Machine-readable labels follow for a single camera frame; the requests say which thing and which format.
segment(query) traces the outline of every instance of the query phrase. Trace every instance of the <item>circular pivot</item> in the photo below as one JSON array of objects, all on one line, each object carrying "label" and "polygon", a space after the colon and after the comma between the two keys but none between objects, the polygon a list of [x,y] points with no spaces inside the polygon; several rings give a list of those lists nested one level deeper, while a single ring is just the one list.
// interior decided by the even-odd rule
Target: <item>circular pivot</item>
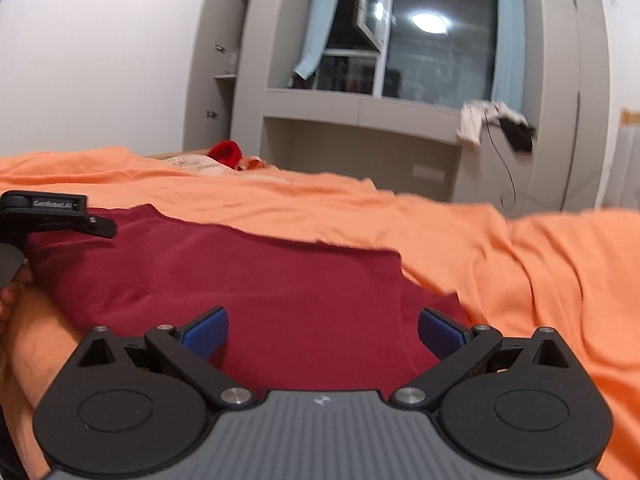
[{"label": "circular pivot", "polygon": [[394,393],[394,399],[399,404],[405,404],[407,406],[413,406],[414,404],[420,404],[427,395],[420,388],[412,388],[410,386],[400,388]]},{"label": "circular pivot", "polygon": [[248,403],[251,398],[251,392],[241,387],[227,388],[220,393],[220,399],[224,400],[227,404],[234,404],[236,406]]}]

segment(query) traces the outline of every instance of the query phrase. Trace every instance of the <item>blue curtain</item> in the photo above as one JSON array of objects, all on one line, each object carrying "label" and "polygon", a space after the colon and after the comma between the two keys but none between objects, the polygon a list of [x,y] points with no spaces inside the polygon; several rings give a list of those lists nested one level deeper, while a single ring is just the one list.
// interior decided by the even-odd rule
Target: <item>blue curtain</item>
[{"label": "blue curtain", "polygon": [[294,72],[306,80],[320,64],[322,53],[329,39],[338,0],[311,0],[306,20],[305,43]]},{"label": "blue curtain", "polygon": [[498,44],[495,53],[493,101],[522,111],[526,58],[524,0],[498,0]]}]

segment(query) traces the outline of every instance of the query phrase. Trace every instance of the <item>orange bedsheet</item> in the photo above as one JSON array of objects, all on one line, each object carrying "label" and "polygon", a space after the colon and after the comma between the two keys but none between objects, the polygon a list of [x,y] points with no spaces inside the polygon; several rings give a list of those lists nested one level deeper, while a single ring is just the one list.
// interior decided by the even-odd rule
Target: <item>orange bedsheet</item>
[{"label": "orange bedsheet", "polygon": [[[615,416],[600,464],[608,478],[640,477],[640,214],[505,220],[490,206],[446,205],[378,192],[332,174],[258,170],[201,176],[121,148],[0,159],[0,190],[87,194],[105,208],[152,203],[168,216],[258,234],[393,248],[404,272],[456,290],[474,322],[505,335],[555,326]],[[32,478],[47,466],[31,431],[33,407],[80,337],[36,286],[14,307],[2,339],[1,402]]]}]

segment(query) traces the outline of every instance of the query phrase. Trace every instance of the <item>blue gripper pad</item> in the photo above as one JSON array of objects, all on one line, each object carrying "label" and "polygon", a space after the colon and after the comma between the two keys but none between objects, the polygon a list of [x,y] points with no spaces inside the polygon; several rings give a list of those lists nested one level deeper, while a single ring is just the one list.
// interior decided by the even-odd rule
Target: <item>blue gripper pad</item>
[{"label": "blue gripper pad", "polygon": [[418,336],[440,361],[466,343],[466,328],[434,310],[425,309],[418,318]]},{"label": "blue gripper pad", "polygon": [[225,341],[229,332],[229,316],[224,308],[216,307],[182,327],[180,332],[182,346],[207,360]]}]

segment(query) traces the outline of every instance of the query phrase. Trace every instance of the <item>open window pane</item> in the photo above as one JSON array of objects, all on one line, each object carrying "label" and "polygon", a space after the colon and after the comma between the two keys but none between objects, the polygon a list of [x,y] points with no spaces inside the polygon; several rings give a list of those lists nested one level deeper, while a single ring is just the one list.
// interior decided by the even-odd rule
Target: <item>open window pane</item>
[{"label": "open window pane", "polygon": [[488,100],[498,0],[394,0],[383,95],[460,108]]},{"label": "open window pane", "polygon": [[356,24],[377,50],[382,50],[385,0],[360,0]]},{"label": "open window pane", "polygon": [[327,48],[374,50],[370,41],[353,26],[358,0],[338,0],[334,24],[329,33]]},{"label": "open window pane", "polygon": [[371,94],[375,58],[324,56],[318,72],[318,90]]}]

